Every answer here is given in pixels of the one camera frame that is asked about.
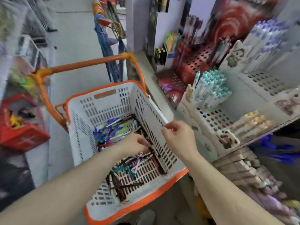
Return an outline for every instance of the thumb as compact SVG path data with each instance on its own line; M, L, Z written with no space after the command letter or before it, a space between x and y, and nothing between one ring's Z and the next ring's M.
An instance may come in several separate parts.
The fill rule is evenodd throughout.
M174 137L174 134L172 133L172 131L170 131L169 129L167 128L163 128L161 130L161 132L163 133L163 137L165 138L166 141L172 139L172 137Z

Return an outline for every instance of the forearm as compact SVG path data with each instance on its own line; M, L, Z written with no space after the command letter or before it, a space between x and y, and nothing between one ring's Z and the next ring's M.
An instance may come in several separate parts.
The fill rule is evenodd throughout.
M69 224L119 159L114 152L109 147L22 197L0 213L0 224Z
M216 224L282 224L200 154L182 158Z

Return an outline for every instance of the orange basket handle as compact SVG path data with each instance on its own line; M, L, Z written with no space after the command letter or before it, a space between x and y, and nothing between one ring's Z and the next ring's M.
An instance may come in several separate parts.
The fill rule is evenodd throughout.
M140 84L141 84L142 88L146 91L146 84L145 84L144 76L141 72L141 69L139 68L139 66L137 64L137 60L135 59L135 57L132 54L129 54L129 53L122 53L122 54L114 55L114 56L108 56L108 57L103 57L103 58L98 58L98 59L93 59L93 60L88 60L88 61L82 61L82 62L77 62L77 63L73 63L73 64L61 65L61 66L57 66L57 67L53 67L53 68L49 68L49 69L40 69L40 70L36 71L35 73L33 73L32 77L35 80L36 85L39 87L39 89L41 91L41 95L42 95L43 101L45 103L45 106L46 106L48 112L66 130L66 132L68 132L67 119L62 115L61 112L59 112L57 110L57 107L60 106L61 104L56 106L55 108L53 107L53 105L51 104L51 102L49 100L49 97L47 94L47 89L46 89L45 85L43 84L43 78L46 76L55 74L55 73L75 70L75 69L84 68L84 67L88 67L88 66L92 66L92 65L98 65L98 64L103 64L103 63L107 63L107 62L112 62L112 61L116 61L116 60L120 60L120 59L128 59L128 58L130 58L131 61L134 63L137 73L141 80Z

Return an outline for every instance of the person's right hand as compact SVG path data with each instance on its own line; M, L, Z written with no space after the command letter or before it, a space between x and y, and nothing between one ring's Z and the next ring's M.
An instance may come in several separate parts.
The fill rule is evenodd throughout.
M194 131L183 121L171 121L161 130L169 149L181 160L198 153Z

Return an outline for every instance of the white shoe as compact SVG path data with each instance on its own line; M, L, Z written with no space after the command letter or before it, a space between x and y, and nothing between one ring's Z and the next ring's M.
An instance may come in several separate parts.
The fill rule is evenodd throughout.
M148 209L139 216L134 225L153 225L155 216L155 211Z

